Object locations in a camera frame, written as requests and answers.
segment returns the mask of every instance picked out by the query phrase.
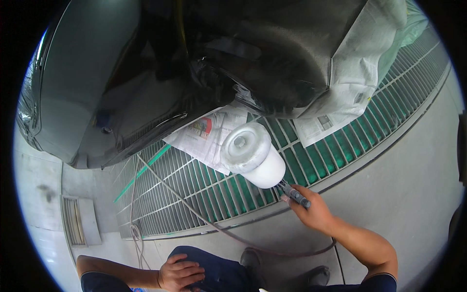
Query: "person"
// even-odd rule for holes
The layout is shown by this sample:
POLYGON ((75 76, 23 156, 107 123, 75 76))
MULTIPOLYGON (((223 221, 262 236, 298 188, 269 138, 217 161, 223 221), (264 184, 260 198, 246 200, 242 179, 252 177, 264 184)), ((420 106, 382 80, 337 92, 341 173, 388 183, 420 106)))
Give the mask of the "person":
MULTIPOLYGON (((305 209, 293 200, 283 198, 301 222, 334 237, 368 268, 367 275, 359 285, 326 286, 330 277, 329 268, 317 267, 302 275, 302 291, 395 292, 397 256, 391 244, 375 232, 353 226, 333 216, 318 193, 300 185, 292 187, 311 202, 311 206, 305 209)), ((130 291, 129 287, 162 288, 170 292, 258 292, 268 289, 261 274, 261 255, 251 248, 245 249, 239 263, 195 247, 179 246, 158 271, 141 270, 105 259, 79 256, 77 270, 84 292, 123 292, 130 291)))

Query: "newspaper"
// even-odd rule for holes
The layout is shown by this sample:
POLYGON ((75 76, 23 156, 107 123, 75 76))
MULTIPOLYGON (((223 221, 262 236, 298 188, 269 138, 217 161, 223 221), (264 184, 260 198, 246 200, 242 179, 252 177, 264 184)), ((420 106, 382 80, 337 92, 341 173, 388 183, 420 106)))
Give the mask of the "newspaper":
POLYGON ((247 122, 247 114, 246 110, 225 106, 163 140, 214 170, 228 175, 230 171, 220 162, 220 147, 233 129, 247 122))
POLYGON ((374 88, 366 86, 359 88, 355 85, 342 85, 341 87, 340 94, 345 94, 348 97, 345 100, 352 100, 352 105, 332 114, 293 120, 303 147, 316 143, 361 116, 375 91, 374 88))

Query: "paint booth floor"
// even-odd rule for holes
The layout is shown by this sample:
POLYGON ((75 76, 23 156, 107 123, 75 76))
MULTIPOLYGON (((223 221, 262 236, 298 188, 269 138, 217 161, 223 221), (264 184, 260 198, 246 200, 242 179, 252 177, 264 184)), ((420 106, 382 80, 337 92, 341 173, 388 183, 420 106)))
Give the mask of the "paint booth floor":
MULTIPOLYGON (((458 182, 456 137, 458 113, 462 109, 460 89, 451 71, 431 107, 392 148, 321 193, 335 215, 381 234, 395 247, 400 291, 416 288, 436 263, 447 242, 451 216, 460 204, 463 188, 458 182)), ((65 173, 64 185, 70 185, 71 181, 65 181, 65 173)), ((103 245, 73 249, 73 255, 99 256, 137 266, 133 242, 122 241, 117 232, 109 207, 111 199, 101 195, 100 202, 94 202, 103 245)), ((331 242, 330 238, 304 227, 292 211, 231 231, 255 244, 294 252, 318 250, 331 242)), ((245 248, 217 233, 145 241, 144 255, 150 267, 160 268, 178 245, 199 247, 236 261, 245 248)), ((357 284, 366 275, 366 268, 339 244, 318 256, 264 255, 263 260, 272 292, 286 291, 280 287, 281 283, 318 265, 330 267, 330 285, 357 284)))

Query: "spray paint gun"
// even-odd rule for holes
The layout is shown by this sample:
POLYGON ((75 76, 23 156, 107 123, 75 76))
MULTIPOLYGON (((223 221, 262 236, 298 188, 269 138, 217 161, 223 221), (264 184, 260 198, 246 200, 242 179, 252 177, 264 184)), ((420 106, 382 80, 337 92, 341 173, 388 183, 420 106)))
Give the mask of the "spray paint gun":
POLYGON ((281 189, 284 194, 296 201, 298 204, 302 205, 305 209, 308 209, 311 206, 311 202, 302 196, 296 189, 291 187, 284 179, 282 179, 277 185, 277 188, 281 189))

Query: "shoe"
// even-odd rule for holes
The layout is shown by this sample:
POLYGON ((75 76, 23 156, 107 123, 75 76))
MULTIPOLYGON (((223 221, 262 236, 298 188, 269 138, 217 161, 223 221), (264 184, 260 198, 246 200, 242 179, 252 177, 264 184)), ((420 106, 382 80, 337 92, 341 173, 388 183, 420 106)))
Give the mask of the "shoe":
POLYGON ((326 286, 329 282, 329 278, 331 277, 331 271, 326 266, 319 266, 316 267, 307 273, 308 282, 307 287, 310 286, 326 286))
POLYGON ((266 281, 262 275, 261 255, 253 248, 246 248, 240 258, 240 264, 247 269, 247 272, 254 278, 258 288, 267 290, 266 281))

